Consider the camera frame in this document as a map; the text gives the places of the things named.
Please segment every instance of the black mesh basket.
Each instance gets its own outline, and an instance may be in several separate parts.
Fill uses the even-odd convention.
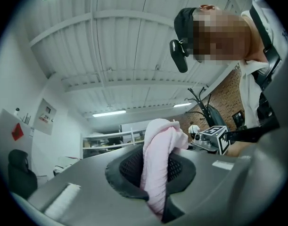
[[[146,191],[140,189],[140,178],[143,171],[143,147],[113,160],[106,167],[106,179],[109,184],[122,196],[149,200]],[[175,207],[170,194],[182,192],[192,182],[196,173],[194,164],[174,153],[170,154],[168,162],[168,183],[166,185],[166,202],[162,221],[170,222],[183,212]]]

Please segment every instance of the white bottle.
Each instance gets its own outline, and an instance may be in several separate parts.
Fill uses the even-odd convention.
[[[14,111],[14,116],[19,118],[18,113],[19,113],[20,109],[16,108],[16,110]]]

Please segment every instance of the black chair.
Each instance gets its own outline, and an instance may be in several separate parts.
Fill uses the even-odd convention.
[[[35,173],[28,169],[28,154],[13,150],[8,154],[9,190],[27,199],[38,188]]]

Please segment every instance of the white ceiling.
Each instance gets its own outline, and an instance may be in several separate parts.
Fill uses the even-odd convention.
[[[115,121],[91,118],[101,130],[183,113],[190,107],[173,105],[190,97],[187,88],[198,93],[209,86],[206,95],[231,71],[189,57],[188,72],[179,73],[170,56],[175,16],[201,4],[238,14],[251,6],[250,0],[34,0],[25,27],[41,69],[60,76],[79,113],[127,110]]]

